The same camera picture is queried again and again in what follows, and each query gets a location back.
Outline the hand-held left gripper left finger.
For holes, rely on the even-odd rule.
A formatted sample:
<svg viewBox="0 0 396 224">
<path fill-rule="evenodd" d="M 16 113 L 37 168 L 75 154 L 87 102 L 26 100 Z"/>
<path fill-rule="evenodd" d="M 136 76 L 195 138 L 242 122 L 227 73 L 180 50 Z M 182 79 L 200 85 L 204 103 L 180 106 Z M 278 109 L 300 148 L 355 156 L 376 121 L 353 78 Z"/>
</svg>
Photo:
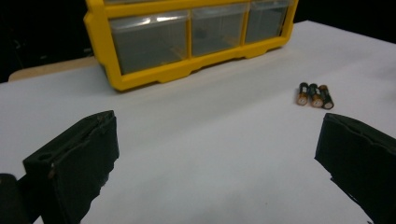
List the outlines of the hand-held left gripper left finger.
<svg viewBox="0 0 396 224">
<path fill-rule="evenodd" d="M 23 160 L 28 216 L 45 224 L 79 224 L 120 155 L 112 110 L 90 115 Z"/>
</svg>

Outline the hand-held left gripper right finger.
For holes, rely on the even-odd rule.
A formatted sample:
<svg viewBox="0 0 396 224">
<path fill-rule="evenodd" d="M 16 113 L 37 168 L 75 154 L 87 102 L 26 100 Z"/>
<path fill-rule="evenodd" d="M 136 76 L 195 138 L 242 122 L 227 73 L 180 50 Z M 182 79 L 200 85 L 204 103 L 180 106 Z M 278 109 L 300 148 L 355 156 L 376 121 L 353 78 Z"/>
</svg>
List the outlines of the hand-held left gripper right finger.
<svg viewBox="0 0 396 224">
<path fill-rule="evenodd" d="M 395 138 L 359 120 L 328 113 L 315 159 L 374 224 L 396 224 Z"/>
</svg>

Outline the small black gold battery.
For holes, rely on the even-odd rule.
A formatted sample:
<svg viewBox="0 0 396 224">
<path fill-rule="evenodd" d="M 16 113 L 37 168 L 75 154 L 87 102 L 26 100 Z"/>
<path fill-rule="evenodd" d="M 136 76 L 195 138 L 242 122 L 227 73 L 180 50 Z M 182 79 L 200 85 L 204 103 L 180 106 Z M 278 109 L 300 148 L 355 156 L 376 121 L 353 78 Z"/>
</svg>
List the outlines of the small black gold battery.
<svg viewBox="0 0 396 224">
<path fill-rule="evenodd" d="M 310 97 L 311 105 L 313 107 L 322 107 L 323 106 L 321 92 L 320 92 L 320 89 L 318 88 L 317 84 L 312 83 L 308 86 L 308 95 Z"/>
<path fill-rule="evenodd" d="M 332 101 L 332 97 L 330 95 L 329 89 L 326 85 L 320 85 L 319 87 L 321 98 L 323 101 L 322 108 L 324 109 L 332 109 L 334 107 L 334 103 Z"/>
<path fill-rule="evenodd" d="M 297 101 L 298 105 L 306 105 L 308 102 L 308 84 L 306 82 L 302 82 L 299 85 L 299 90 L 297 94 Z"/>
</svg>

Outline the yellow drawer organizer cabinet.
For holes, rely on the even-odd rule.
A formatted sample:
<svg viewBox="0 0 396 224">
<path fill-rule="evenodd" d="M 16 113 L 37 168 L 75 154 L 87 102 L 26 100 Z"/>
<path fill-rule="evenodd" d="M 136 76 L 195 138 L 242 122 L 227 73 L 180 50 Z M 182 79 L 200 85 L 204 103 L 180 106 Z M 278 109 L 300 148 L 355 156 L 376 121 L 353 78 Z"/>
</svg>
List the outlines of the yellow drawer organizer cabinet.
<svg viewBox="0 0 396 224">
<path fill-rule="evenodd" d="M 85 0 L 110 85 L 126 91 L 284 46 L 299 0 Z"/>
</svg>

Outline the white table cover sheet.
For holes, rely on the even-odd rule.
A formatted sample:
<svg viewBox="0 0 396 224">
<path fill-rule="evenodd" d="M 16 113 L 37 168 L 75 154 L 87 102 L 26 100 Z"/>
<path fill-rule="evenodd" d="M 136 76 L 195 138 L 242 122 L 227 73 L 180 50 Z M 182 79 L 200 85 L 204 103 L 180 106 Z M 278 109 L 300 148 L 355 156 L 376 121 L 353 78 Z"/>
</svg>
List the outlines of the white table cover sheet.
<svg viewBox="0 0 396 224">
<path fill-rule="evenodd" d="M 0 173 L 113 110 L 120 156 L 82 224 L 369 224 L 316 161 L 326 85 L 337 114 L 396 138 L 396 44 L 312 21 L 262 56 L 127 92 L 99 65 L 0 84 Z"/>
</svg>

